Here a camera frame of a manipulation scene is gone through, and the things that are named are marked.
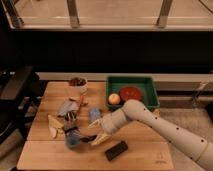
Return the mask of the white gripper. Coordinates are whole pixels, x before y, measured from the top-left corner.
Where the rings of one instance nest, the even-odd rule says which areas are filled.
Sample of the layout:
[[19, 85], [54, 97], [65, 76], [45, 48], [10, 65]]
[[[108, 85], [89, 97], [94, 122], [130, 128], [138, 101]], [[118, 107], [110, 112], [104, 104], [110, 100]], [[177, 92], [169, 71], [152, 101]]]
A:
[[117, 132], [124, 125], [124, 114], [122, 111], [105, 115], [102, 119], [96, 119], [88, 125], [89, 129], [102, 126], [105, 132], [100, 132], [91, 142], [92, 146], [99, 145], [111, 137], [110, 134]]

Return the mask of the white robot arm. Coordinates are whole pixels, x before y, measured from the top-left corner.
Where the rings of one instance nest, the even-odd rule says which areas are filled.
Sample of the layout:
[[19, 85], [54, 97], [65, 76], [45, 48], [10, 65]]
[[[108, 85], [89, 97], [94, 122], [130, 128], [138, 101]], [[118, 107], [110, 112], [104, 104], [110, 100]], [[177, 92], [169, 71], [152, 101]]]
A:
[[99, 126], [102, 129], [92, 145], [101, 144], [132, 121], [149, 126], [200, 167], [213, 171], [213, 142], [153, 114], [142, 102], [134, 99], [127, 100], [121, 108], [89, 125], [89, 128]]

